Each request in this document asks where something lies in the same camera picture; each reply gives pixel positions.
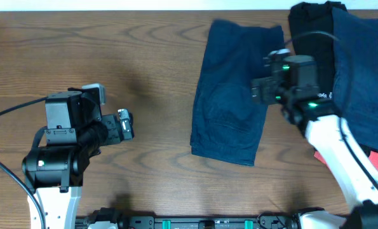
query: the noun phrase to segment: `black cable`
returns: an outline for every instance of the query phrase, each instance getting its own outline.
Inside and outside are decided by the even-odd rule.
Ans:
[[[32,148],[38,148],[39,144],[42,141],[44,131],[47,129],[47,126],[41,127],[35,134],[34,141],[32,142]]]
[[[279,228],[279,229],[286,228],[286,225],[282,222],[282,220],[280,220],[280,218],[279,218],[274,212],[271,212],[271,211],[265,211],[265,212],[260,213],[260,214],[258,215],[258,217],[257,217],[257,223],[259,224],[259,226],[260,226],[262,229],[267,229],[265,226],[262,225],[262,223],[260,222],[260,219],[259,219],[263,214],[272,214],[273,216],[276,217],[276,219],[278,219],[278,222],[282,225],[282,228]]]
[[[346,48],[346,46],[343,44],[343,42],[340,39],[335,37],[333,34],[330,34],[328,32],[324,32],[324,31],[309,31],[309,32],[304,32],[302,34],[298,34],[298,35],[294,36],[292,39],[289,39],[288,41],[286,41],[284,46],[291,43],[292,41],[295,41],[297,39],[300,39],[300,38],[303,38],[305,36],[309,36],[309,35],[312,35],[312,34],[321,34],[321,35],[324,35],[324,36],[327,36],[327,37],[333,39],[335,42],[338,42],[342,51],[347,56],[348,69],[349,69],[349,74],[348,74],[349,75],[349,81],[348,81],[348,85],[347,85],[347,89],[346,89],[347,94],[346,94],[346,97],[344,98],[344,101],[342,103],[341,115],[340,115],[339,121],[338,121],[339,129],[340,129],[340,135],[341,135],[342,140],[344,141],[344,144],[347,146],[347,149],[350,152],[351,156],[353,156],[355,162],[358,164],[358,166],[360,166],[361,170],[364,172],[364,174],[371,181],[372,185],[378,190],[378,182],[371,176],[371,174],[368,172],[368,170],[363,166],[363,164],[360,162],[358,157],[355,155],[354,151],[351,149],[351,146],[347,142],[346,135],[345,135],[344,131],[342,130],[342,116],[346,113],[346,110],[349,106],[349,103],[351,102],[351,94],[352,94],[351,92],[352,92],[353,81],[354,81],[354,77],[355,77],[354,65],[353,65],[353,56],[352,56],[351,52]]]
[[[15,107],[12,107],[12,108],[8,108],[8,109],[6,109],[4,111],[1,111],[0,112],[0,116],[1,115],[5,115],[6,113],[9,113],[9,112],[14,111],[16,109],[23,108],[25,106],[29,106],[29,105],[32,105],[32,104],[35,104],[35,103],[38,103],[38,102],[45,101],[46,99],[47,99],[47,97],[43,97],[43,98],[40,98],[40,99],[36,99],[34,101],[26,102],[24,104],[19,104],[19,105],[15,106]]]
[[[11,111],[14,111],[16,109],[19,109],[19,108],[23,108],[25,106],[29,106],[29,105],[32,105],[32,104],[35,104],[37,102],[42,102],[42,101],[45,101],[47,99],[47,97],[44,97],[44,98],[41,98],[41,99],[36,99],[34,101],[30,101],[30,102],[26,102],[24,104],[20,104],[20,105],[17,105],[15,107],[12,107],[12,108],[8,108],[4,111],[1,111],[0,112],[0,116],[1,115],[4,115],[6,113],[9,113]],[[3,163],[0,162],[0,169],[2,169],[5,173],[7,173],[9,175],[9,177],[11,177],[14,181],[16,181],[19,186],[26,192],[26,194],[28,194],[29,198],[32,200],[32,202],[34,203],[35,207],[36,207],[36,210],[37,210],[37,213],[39,214],[39,217],[41,219],[41,228],[42,229],[45,229],[46,228],[46,220],[44,218],[44,214],[43,214],[43,211],[42,211],[42,208],[41,206],[39,205],[39,203],[37,202],[36,198],[33,196],[32,192],[30,191],[30,189],[28,189],[28,187],[26,187],[26,185],[21,181],[21,179],[19,179],[19,177],[17,175],[15,175],[9,168],[7,168]]]

